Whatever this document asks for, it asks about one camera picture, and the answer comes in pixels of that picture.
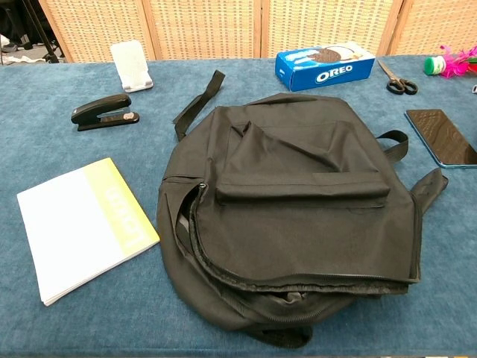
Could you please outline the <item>yellow and white notebook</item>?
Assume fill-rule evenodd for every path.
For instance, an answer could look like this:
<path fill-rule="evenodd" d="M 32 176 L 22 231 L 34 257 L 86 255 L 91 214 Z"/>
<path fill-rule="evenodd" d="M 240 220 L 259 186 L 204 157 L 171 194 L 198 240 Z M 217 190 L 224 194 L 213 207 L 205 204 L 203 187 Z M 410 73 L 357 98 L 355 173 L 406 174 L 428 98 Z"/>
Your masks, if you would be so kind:
<path fill-rule="evenodd" d="M 17 200 L 46 306 L 159 242 L 109 157 L 20 192 Z"/>

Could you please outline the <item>black backpack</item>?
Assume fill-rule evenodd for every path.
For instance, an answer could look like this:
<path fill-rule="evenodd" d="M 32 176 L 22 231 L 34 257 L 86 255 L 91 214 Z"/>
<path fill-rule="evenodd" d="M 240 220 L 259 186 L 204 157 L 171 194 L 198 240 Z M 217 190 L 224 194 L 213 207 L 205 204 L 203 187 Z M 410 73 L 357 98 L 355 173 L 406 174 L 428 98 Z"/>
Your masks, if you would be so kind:
<path fill-rule="evenodd" d="M 445 190 L 440 169 L 411 189 L 347 102 L 279 93 L 195 117 L 224 80 L 175 118 L 159 187 L 162 259 L 182 300 L 224 330 L 300 348 L 313 324 L 358 298 L 420 280 L 423 215 Z"/>

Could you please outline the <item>black tripod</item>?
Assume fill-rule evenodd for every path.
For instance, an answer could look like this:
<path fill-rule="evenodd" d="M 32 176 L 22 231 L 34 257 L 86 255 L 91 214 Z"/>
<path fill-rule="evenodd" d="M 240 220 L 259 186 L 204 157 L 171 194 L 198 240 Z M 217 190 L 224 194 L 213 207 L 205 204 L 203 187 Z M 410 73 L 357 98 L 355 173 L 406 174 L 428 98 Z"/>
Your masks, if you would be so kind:
<path fill-rule="evenodd" d="M 47 51 L 43 57 L 45 61 L 47 63 L 62 63 L 65 60 L 65 54 L 40 4 L 40 0 L 20 0 L 20 3 L 25 10 L 25 22 L 32 33 L 31 36 L 36 43 L 42 43 L 45 46 Z"/>

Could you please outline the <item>white phone stand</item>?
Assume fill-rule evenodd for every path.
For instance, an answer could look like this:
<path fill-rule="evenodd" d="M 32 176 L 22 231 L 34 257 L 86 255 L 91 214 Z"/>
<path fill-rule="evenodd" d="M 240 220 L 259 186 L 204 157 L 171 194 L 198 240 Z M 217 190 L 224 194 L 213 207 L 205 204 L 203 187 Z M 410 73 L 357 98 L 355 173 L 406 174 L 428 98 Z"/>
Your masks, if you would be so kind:
<path fill-rule="evenodd" d="M 110 46 L 110 51 L 125 92 L 138 92 L 153 87 L 142 44 L 138 40 L 114 43 Z"/>

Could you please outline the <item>blue-edged smartphone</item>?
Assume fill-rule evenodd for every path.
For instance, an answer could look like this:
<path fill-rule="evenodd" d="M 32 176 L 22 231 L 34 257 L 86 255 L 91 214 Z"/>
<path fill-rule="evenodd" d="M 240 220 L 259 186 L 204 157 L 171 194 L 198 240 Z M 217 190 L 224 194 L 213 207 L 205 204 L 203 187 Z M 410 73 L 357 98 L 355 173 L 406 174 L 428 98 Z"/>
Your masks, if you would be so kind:
<path fill-rule="evenodd" d="M 477 169 L 477 151 L 441 109 L 406 110 L 405 117 L 440 167 Z"/>

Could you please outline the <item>blue Oreo cookie box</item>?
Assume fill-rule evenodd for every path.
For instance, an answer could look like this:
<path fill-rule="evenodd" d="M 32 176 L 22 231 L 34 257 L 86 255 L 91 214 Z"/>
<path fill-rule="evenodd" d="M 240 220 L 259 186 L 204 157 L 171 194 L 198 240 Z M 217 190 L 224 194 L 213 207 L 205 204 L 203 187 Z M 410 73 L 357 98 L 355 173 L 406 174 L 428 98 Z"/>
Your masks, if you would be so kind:
<path fill-rule="evenodd" d="M 275 74 L 297 92 L 367 79 L 375 59 L 354 42 L 317 45 L 277 53 Z"/>

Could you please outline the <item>pink feather shuttlecock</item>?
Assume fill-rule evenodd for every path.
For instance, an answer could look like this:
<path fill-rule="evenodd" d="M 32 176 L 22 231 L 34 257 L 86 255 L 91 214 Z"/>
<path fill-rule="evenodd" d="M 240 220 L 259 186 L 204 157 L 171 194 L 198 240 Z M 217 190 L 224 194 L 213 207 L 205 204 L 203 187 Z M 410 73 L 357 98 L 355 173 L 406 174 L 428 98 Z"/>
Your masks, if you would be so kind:
<path fill-rule="evenodd" d="M 440 75 L 444 78 L 464 76 L 468 72 L 477 74 L 477 45 L 470 50 L 460 50 L 452 53 L 449 46 L 441 45 L 444 54 L 427 57 L 424 60 L 423 71 L 426 75 Z"/>

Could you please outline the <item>blue table cloth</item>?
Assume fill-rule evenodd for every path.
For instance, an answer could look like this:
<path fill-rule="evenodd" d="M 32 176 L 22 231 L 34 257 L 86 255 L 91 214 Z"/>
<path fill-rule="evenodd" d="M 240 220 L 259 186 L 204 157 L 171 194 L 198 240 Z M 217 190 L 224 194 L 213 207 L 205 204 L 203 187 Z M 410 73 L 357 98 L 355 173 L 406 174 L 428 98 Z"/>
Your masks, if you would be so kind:
<path fill-rule="evenodd" d="M 421 281 L 355 302 L 299 350 L 208 324 L 177 297 L 159 246 L 43 305 L 17 194 L 110 157 L 154 220 L 173 119 L 215 70 L 225 79 L 205 113 L 285 89 L 272 59 L 152 62 L 154 87 L 131 96 L 137 124 L 79 132 L 74 108 L 121 92 L 113 64 L 0 66 L 0 357 L 477 356 L 477 169 L 445 171 L 423 220 Z"/>

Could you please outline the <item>black-handled scissors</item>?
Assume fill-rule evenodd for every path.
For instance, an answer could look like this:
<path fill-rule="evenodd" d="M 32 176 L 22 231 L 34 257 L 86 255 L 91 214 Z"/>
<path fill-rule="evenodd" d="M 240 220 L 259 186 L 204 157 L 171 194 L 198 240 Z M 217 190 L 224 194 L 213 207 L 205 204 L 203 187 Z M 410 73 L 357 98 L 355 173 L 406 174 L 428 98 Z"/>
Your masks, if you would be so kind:
<path fill-rule="evenodd" d="M 405 78 L 400 78 L 399 76 L 396 76 L 381 60 L 378 60 L 378 64 L 382 68 L 382 70 L 385 72 L 385 74 L 388 76 L 389 81 L 386 85 L 386 89 L 389 92 L 392 92 L 393 94 L 397 95 L 415 95 L 418 92 L 418 86 Z"/>

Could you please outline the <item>black stapler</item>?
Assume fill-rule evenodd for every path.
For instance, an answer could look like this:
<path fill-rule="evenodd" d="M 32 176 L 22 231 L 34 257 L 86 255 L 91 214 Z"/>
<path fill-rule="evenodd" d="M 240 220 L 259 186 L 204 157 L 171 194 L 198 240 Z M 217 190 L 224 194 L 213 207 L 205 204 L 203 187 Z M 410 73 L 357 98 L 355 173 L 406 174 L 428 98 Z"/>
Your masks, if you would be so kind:
<path fill-rule="evenodd" d="M 139 114 L 131 111 L 130 105 L 128 95 L 110 95 L 75 108 L 71 121 L 78 126 L 78 131 L 136 124 Z"/>

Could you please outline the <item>wicker folding screen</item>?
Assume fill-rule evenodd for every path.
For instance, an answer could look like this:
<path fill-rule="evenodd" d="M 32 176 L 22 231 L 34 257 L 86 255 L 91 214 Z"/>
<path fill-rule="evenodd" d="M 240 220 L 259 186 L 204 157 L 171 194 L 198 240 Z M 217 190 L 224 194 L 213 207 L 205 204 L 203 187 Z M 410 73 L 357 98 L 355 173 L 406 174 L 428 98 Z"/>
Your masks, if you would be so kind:
<path fill-rule="evenodd" d="M 70 62 L 109 62 L 138 40 L 149 60 L 271 58 L 352 41 L 376 55 L 477 45 L 477 0 L 39 0 Z"/>

